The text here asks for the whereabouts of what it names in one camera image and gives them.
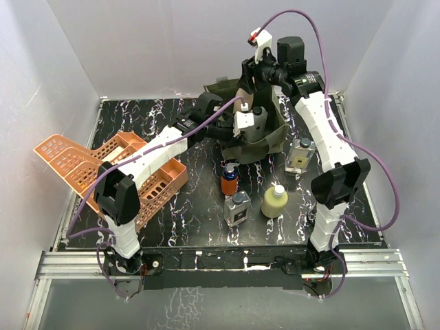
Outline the beige brown lotion bottle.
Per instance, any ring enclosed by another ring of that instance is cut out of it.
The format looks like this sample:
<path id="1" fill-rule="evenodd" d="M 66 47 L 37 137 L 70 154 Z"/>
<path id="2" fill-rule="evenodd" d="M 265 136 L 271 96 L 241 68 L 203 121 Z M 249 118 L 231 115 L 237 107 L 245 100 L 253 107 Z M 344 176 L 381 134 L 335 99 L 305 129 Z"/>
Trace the beige brown lotion bottle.
<path id="1" fill-rule="evenodd" d="M 242 99 L 244 99 L 245 103 L 247 103 L 249 110 L 252 109 L 252 104 L 254 102 L 254 95 L 253 94 L 249 94 L 244 89 L 238 88 L 235 96 L 242 97 Z M 242 102 L 240 100 L 237 100 L 234 103 L 233 113 L 236 113 L 237 111 L 241 111 L 241 105 L 242 105 Z"/>

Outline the olive green canvas bag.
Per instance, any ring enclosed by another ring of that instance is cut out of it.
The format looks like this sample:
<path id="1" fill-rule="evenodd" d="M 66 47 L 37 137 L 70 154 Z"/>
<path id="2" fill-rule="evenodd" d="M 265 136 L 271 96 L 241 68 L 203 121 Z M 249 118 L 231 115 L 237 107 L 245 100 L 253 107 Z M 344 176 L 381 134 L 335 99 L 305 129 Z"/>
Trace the olive green canvas bag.
<path id="1" fill-rule="evenodd" d="M 251 164 L 272 153 L 280 153 L 289 129 L 282 113 L 274 87 L 257 91 L 253 96 L 243 93 L 250 105 L 250 111 L 260 112 L 254 116 L 254 126 L 247 128 L 229 142 L 220 141 L 224 160 L 234 160 L 239 164 Z"/>

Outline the white rectangular lotion bottle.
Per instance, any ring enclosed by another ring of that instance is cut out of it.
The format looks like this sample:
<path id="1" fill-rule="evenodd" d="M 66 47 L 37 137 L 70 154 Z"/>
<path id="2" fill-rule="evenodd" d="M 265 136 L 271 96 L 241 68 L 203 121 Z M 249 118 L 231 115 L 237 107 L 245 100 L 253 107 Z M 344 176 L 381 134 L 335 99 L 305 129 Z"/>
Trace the white rectangular lotion bottle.
<path id="1" fill-rule="evenodd" d="M 258 142 L 266 136 L 265 125 L 268 112 L 264 107 L 254 107 L 252 113 L 254 115 L 255 124 L 244 133 L 245 140 L 249 143 Z"/>

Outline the orange bottle blue pump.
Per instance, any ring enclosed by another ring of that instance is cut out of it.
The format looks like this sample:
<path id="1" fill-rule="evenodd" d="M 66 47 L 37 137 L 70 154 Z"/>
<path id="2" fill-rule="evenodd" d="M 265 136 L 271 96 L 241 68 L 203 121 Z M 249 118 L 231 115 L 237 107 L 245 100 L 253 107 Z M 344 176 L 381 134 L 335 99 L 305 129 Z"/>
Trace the orange bottle blue pump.
<path id="1" fill-rule="evenodd" d="M 238 188 L 238 166 L 239 163 L 227 163 L 221 176 L 221 191 L 225 196 L 231 196 L 237 192 Z"/>

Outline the clear square bottle black cap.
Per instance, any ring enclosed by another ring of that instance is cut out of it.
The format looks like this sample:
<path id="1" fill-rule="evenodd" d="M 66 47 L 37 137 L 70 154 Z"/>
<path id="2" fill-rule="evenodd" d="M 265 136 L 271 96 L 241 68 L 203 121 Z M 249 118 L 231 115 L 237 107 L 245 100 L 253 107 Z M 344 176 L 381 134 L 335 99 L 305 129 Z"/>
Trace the clear square bottle black cap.
<path id="1" fill-rule="evenodd" d="M 295 139 L 288 152 L 285 162 L 285 171 L 287 173 L 302 174 L 307 167 L 316 151 L 316 145 L 313 140 L 307 137 Z"/>

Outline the yellow green lotion bottle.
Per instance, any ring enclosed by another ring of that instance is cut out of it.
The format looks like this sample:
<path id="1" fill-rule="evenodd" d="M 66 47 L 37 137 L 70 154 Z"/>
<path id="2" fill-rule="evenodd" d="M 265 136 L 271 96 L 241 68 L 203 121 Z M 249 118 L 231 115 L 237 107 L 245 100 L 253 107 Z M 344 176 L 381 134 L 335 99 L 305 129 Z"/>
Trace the yellow green lotion bottle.
<path id="1" fill-rule="evenodd" d="M 267 218 L 277 218 L 282 215 L 288 202 L 288 194 L 284 186 L 272 183 L 265 191 L 261 212 Z"/>

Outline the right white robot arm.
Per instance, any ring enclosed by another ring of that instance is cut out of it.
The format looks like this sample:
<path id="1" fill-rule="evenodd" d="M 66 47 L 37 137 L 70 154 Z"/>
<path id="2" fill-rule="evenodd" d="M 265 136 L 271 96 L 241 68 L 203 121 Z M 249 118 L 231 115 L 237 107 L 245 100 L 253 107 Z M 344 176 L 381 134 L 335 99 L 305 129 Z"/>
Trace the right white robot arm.
<path id="1" fill-rule="evenodd" d="M 307 243 L 304 268 L 321 273 L 339 257 L 340 220 L 363 185 L 371 165 L 343 141 L 343 133 L 325 95 L 325 83 L 316 71 L 307 70 L 305 44 L 300 37 L 278 39 L 273 55 L 272 35 L 254 31 L 249 44 L 255 55 L 242 63 L 238 86 L 248 94 L 279 86 L 306 124 L 320 157 L 322 174 L 311 182 L 316 218 Z"/>

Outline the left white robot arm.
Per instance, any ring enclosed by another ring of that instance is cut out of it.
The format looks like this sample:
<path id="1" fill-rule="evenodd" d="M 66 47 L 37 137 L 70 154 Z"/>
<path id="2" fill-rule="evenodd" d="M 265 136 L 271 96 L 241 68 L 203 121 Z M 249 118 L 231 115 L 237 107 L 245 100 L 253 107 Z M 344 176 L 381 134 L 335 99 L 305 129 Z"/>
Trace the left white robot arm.
<path id="1" fill-rule="evenodd" d="M 141 211 L 141 188 L 163 165 L 195 143 L 205 138 L 231 140 L 233 130 L 216 121 L 235 103 L 247 104 L 240 96 L 224 102 L 219 96 L 204 92 L 194 107 L 181 111 L 146 146 L 116 164 L 100 165 L 91 187 L 93 200 L 108 224 L 114 261 L 125 273 L 135 274 L 142 266 L 135 229 Z"/>

